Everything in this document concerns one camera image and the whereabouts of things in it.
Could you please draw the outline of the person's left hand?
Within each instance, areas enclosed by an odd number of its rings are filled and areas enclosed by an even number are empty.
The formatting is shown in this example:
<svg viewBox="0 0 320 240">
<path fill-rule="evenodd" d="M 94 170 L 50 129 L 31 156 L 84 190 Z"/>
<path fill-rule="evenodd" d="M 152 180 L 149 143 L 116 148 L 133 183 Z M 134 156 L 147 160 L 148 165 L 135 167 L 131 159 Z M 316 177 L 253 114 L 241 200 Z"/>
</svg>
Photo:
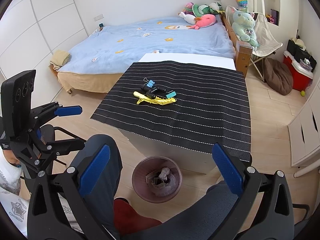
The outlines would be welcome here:
<svg viewBox="0 0 320 240">
<path fill-rule="evenodd" d="M 5 150 L 3 151 L 4 157 L 7 160 L 7 162 L 9 162 L 11 165 L 20 167 L 20 161 L 16 158 L 16 156 L 14 155 L 14 153 L 10 150 Z"/>
</svg>

